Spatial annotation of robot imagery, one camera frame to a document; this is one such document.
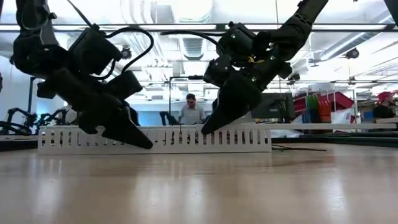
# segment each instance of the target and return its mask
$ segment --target man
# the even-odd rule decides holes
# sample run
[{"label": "man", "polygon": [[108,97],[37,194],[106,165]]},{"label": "man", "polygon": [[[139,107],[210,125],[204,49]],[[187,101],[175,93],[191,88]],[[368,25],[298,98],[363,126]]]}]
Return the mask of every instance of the man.
[{"label": "man", "polygon": [[391,106],[395,105],[390,92],[382,92],[378,96],[379,104],[373,109],[374,119],[393,118],[396,114]]},{"label": "man", "polygon": [[178,122],[186,125],[201,124],[205,119],[205,111],[197,105],[194,94],[187,95],[187,104],[183,106],[178,116]]}]

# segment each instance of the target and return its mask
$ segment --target ceiling duct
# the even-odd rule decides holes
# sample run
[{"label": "ceiling duct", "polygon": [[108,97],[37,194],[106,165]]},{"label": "ceiling duct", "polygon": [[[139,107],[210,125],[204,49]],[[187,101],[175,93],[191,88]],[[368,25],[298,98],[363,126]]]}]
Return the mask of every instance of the ceiling duct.
[{"label": "ceiling duct", "polygon": [[[202,18],[200,19],[179,19],[178,22],[186,23],[186,22],[194,22],[194,23],[207,23],[211,18],[211,10],[208,11]],[[205,40],[202,38],[184,38],[182,39],[183,45],[183,53],[185,58],[188,60],[200,60],[204,53],[205,49]]]},{"label": "ceiling duct", "polygon": [[[148,13],[146,10],[148,10],[148,6],[145,5],[143,0],[121,0],[122,17],[127,24],[145,24],[146,22],[151,22],[148,18]],[[124,37],[126,42],[136,52],[136,54],[142,53],[150,45],[149,39],[142,34],[125,33]],[[159,49],[158,39],[154,39],[154,48],[147,54],[150,57],[144,57],[141,60],[144,59],[147,63],[150,63],[149,60],[156,60],[159,63],[164,64],[164,56],[161,52],[161,49]]]},{"label": "ceiling duct", "polygon": [[[380,16],[377,16],[373,19],[371,24],[389,24],[395,26],[395,22],[392,19],[392,16],[389,11],[383,12]],[[345,52],[357,47],[359,44],[364,43],[367,40],[372,39],[373,37],[380,34],[380,32],[362,32],[362,33],[352,33],[347,37],[341,39],[336,44],[331,46],[329,49],[326,49],[322,52],[316,53],[314,59],[310,59],[310,63],[314,62],[322,62],[326,60],[333,59],[339,55],[344,54]]]},{"label": "ceiling duct", "polygon": [[[141,0],[141,15],[142,18],[144,19],[145,24],[154,24],[151,14],[151,7],[152,7],[151,1]],[[167,65],[168,64],[167,59],[164,56],[162,48],[160,47],[159,44],[159,34],[158,33],[151,33],[151,34],[155,40],[154,48],[152,49],[152,51],[154,51],[156,55],[161,59],[161,61],[158,63],[160,63],[161,65]]]}]

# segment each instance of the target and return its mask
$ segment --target black cable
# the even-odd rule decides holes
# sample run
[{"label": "black cable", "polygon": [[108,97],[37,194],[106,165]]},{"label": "black cable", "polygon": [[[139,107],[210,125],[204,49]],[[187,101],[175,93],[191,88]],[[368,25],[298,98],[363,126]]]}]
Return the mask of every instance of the black cable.
[{"label": "black cable", "polygon": [[[23,132],[20,129],[14,128],[14,126],[17,127],[17,128],[25,129],[26,132]],[[26,127],[26,126],[23,126],[21,124],[8,123],[8,122],[5,122],[5,121],[0,121],[0,128],[2,128],[2,130],[12,131],[12,132],[14,132],[15,134],[18,134],[18,135],[30,136],[30,134],[28,133],[29,128]]]},{"label": "black cable", "polygon": [[293,147],[280,146],[280,145],[275,145],[275,144],[272,144],[272,146],[280,147],[281,149],[276,149],[276,150],[282,150],[282,151],[315,151],[315,152],[327,152],[326,149],[293,148]]},{"label": "black cable", "polygon": [[121,29],[118,29],[117,31],[112,32],[111,34],[105,35],[104,37],[105,38],[112,38],[115,35],[118,35],[118,34],[123,33],[123,32],[140,32],[141,34],[145,34],[146,36],[148,36],[148,38],[150,40],[150,45],[145,51],[143,51],[143,53],[141,53],[140,55],[138,55],[137,57],[132,59],[129,63],[127,63],[126,66],[123,67],[122,73],[124,73],[134,62],[138,61],[140,58],[142,58],[143,56],[148,54],[148,52],[155,45],[155,40],[154,40],[153,36],[148,31],[140,29],[140,28],[135,28],[135,27],[123,27]]},{"label": "black cable", "polygon": [[224,48],[214,39],[212,39],[208,34],[209,33],[201,33],[201,32],[197,32],[197,31],[193,31],[193,30],[171,30],[171,31],[165,31],[165,32],[161,32],[161,35],[173,35],[173,34],[190,34],[190,35],[195,35],[198,37],[201,37],[203,39],[206,39],[208,41],[210,41],[211,43],[215,44],[216,47],[218,48],[218,50],[223,53],[224,52]]},{"label": "black cable", "polygon": [[112,66],[111,66],[111,70],[108,72],[108,74],[104,75],[103,77],[94,77],[93,76],[93,78],[96,79],[96,80],[99,80],[99,81],[109,78],[112,75],[115,66],[116,66],[116,61],[113,60],[112,61]]},{"label": "black cable", "polygon": [[95,29],[95,27],[91,24],[91,22],[87,19],[87,17],[80,11],[79,8],[77,8],[74,3],[71,2],[71,0],[67,0],[69,4],[73,7],[73,9],[79,14],[80,18],[83,19],[83,21],[91,28]]},{"label": "black cable", "polygon": [[217,34],[217,33],[207,33],[207,32],[200,32],[201,34],[205,34],[205,35],[207,35],[207,36],[209,36],[209,37],[222,37],[222,36],[224,36],[224,34],[225,33],[220,33],[220,34]]}]

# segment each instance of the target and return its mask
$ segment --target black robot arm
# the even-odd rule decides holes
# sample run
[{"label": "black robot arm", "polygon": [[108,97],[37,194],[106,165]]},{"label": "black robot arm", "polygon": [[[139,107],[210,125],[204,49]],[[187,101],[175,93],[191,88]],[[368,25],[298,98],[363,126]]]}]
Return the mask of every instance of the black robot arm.
[{"label": "black robot arm", "polygon": [[7,111],[7,123],[12,123],[12,118],[14,117],[16,112],[20,112],[21,114],[23,114],[25,116],[25,126],[28,127],[33,127],[36,119],[37,119],[37,115],[35,113],[29,113],[26,112],[20,108],[11,108]]},{"label": "black robot arm", "polygon": [[277,75],[287,78],[292,70],[286,61],[305,45],[315,19],[327,2],[303,0],[282,27],[258,35],[243,24],[229,24],[230,29],[218,41],[220,57],[211,61],[205,72],[204,80],[220,87],[220,92],[217,107],[201,130],[203,134],[251,111]]},{"label": "black robot arm", "polygon": [[56,110],[53,114],[48,116],[48,118],[45,119],[45,122],[51,122],[55,121],[57,125],[66,125],[66,116],[67,116],[68,111],[66,109],[58,109]]},{"label": "black robot arm", "polygon": [[[63,98],[79,113],[78,125],[88,134],[95,134],[96,127],[104,126],[104,137],[150,149],[153,144],[137,127],[137,113],[125,99],[142,90],[134,74],[127,69],[153,47],[152,36],[138,27],[125,27],[107,35],[97,25],[90,24],[70,2],[89,28],[65,50],[55,38],[52,19],[56,19],[56,15],[50,12],[47,0],[16,0],[16,3],[17,23],[21,29],[14,41],[11,63],[24,73],[45,79],[38,84],[37,96]],[[112,74],[115,63],[122,57],[107,38],[121,32],[142,32],[150,38],[151,45],[131,60],[122,74],[109,83],[102,83],[100,81]],[[112,68],[107,75],[92,75],[100,75],[110,63]]]}]

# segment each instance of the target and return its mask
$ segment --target red fabric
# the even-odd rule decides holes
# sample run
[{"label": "red fabric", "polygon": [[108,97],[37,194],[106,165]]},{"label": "red fabric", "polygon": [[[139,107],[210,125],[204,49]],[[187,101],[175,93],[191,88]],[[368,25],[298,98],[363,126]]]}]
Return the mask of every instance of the red fabric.
[{"label": "red fabric", "polygon": [[377,98],[379,99],[379,103],[383,102],[386,98],[391,96],[391,92],[385,91],[378,94]]}]

